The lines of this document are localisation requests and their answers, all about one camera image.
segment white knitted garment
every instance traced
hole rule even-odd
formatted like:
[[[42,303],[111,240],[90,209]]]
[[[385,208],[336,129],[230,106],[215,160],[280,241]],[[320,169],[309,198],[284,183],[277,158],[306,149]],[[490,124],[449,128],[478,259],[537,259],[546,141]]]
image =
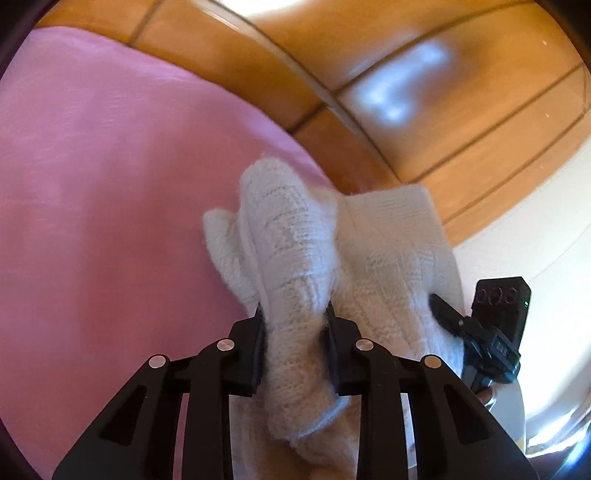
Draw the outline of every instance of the white knitted garment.
[[[236,479],[353,479],[360,404],[335,396],[328,380],[324,311],[332,300],[391,353],[433,353],[459,374],[463,346],[428,306],[437,293],[463,310],[453,254],[420,186],[347,197],[308,188],[270,159],[244,172],[240,193],[237,215],[203,218],[214,265],[248,314],[261,303],[267,329],[259,392],[231,402]]]

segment pink tablecloth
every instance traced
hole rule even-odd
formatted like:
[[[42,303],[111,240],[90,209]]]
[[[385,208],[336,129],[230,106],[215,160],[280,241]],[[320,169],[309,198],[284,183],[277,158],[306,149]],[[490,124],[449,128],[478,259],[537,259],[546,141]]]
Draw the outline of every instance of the pink tablecloth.
[[[34,31],[0,82],[0,417],[44,478],[152,354],[244,317],[202,214],[277,155],[327,183],[259,110],[71,28]]]

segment black clamp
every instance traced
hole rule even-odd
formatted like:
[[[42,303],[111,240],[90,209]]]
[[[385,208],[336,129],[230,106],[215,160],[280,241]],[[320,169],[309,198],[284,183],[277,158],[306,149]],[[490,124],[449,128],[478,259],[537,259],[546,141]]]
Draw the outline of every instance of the black clamp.
[[[420,362],[361,338],[326,312],[323,338],[339,395],[361,395],[358,480],[408,478],[401,394],[408,394],[420,480],[536,480],[533,467],[437,356]],[[189,393],[183,480],[232,480],[229,395],[249,397],[262,374],[262,311],[197,356],[152,356],[109,402],[53,480],[171,480],[181,398]]]

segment fuzzy white fabric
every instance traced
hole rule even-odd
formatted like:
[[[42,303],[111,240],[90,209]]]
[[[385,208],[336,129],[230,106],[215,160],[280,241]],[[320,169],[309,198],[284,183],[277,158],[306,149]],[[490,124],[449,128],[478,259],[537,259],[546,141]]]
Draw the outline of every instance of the fuzzy white fabric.
[[[347,197],[308,188],[270,159],[247,169],[240,192],[237,215],[203,218],[217,270],[248,314],[261,303],[267,329],[259,393],[232,400],[235,476],[353,479],[360,406],[335,396],[328,380],[320,344],[328,302],[391,353],[433,353],[459,374],[463,346],[428,306],[437,293],[463,310],[455,259],[420,186]],[[407,428],[409,450],[413,443]]]

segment pink mat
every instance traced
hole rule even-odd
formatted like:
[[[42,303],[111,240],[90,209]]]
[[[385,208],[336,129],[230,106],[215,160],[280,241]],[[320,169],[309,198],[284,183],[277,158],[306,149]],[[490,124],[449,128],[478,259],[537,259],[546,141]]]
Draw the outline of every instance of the pink mat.
[[[216,85],[84,31],[26,40],[0,82],[0,417],[43,478],[150,355],[244,317],[201,218],[262,155],[327,184]]]

